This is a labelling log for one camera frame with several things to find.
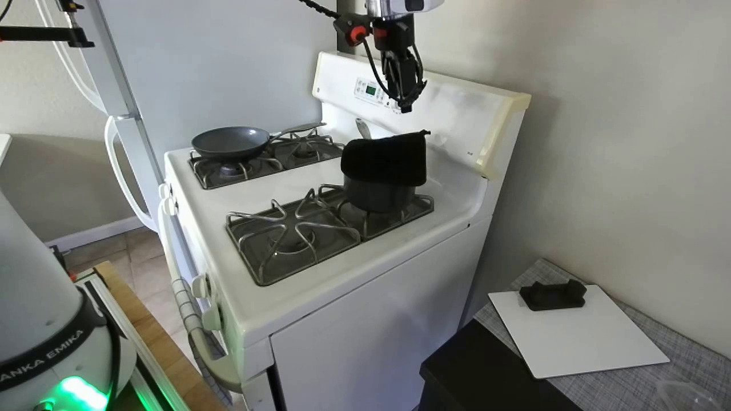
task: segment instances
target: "stove top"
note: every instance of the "stove top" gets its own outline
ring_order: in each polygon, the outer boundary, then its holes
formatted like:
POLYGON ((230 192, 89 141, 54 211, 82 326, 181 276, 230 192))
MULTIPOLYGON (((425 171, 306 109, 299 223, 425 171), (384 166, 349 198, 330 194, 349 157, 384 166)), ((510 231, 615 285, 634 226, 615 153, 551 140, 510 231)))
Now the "stove top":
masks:
POLYGON ((431 211, 430 197, 414 194, 401 211, 374 215, 348 203, 342 187, 323 186, 266 212, 234 212, 226 231, 254 284, 272 285, 431 211))
POLYGON ((330 135, 319 135, 318 126, 308 126, 272 138, 266 150, 251 161, 212 161, 190 155, 188 165, 203 189, 215 189, 341 157, 341 150, 342 147, 338 147, 330 135))

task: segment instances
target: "wall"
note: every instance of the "wall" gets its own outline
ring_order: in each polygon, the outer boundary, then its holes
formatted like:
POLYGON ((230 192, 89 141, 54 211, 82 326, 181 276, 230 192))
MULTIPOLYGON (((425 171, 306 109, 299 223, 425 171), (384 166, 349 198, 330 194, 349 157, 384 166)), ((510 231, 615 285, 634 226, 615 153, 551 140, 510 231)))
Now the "wall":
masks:
MULTIPOLYGON (((35 2, 14 2, 2 25, 42 19, 35 2)), ((14 135, 0 187, 42 239, 133 215, 106 161, 103 114, 73 90, 51 43, 0 43, 0 133, 14 135)))
POLYGON ((537 256, 731 357, 731 2, 449 0, 431 70, 534 95, 471 311, 537 256))

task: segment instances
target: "gray frying pan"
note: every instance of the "gray frying pan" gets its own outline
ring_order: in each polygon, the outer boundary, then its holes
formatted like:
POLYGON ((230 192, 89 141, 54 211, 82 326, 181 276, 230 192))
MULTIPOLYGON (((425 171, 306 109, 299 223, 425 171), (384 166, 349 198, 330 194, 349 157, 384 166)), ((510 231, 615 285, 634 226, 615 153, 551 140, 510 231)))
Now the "gray frying pan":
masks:
POLYGON ((215 127, 191 140, 200 157, 210 161, 248 161, 256 157, 267 143, 269 133, 260 127, 215 127))

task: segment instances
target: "white refrigerator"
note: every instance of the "white refrigerator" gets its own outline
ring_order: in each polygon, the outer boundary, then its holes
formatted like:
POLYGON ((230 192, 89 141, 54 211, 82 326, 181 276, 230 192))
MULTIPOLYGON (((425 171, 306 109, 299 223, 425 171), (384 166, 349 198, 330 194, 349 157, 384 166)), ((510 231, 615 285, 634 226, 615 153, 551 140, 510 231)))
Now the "white refrigerator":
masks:
POLYGON ((163 155, 210 127, 280 131, 319 118, 311 95, 332 21, 299 0, 82 0, 82 57, 156 228, 163 155))

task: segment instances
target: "green light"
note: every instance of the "green light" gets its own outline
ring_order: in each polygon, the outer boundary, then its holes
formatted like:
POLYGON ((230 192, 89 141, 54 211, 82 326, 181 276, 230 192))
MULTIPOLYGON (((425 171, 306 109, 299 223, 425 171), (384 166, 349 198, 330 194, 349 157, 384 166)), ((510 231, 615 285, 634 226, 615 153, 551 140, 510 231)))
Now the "green light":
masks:
POLYGON ((142 395, 142 392, 134 392, 134 395, 138 395, 143 411, 157 408, 156 403, 151 403, 147 395, 142 395))
POLYGON ((51 408, 103 411, 107 395, 79 377, 68 377, 59 382, 42 405, 51 408))

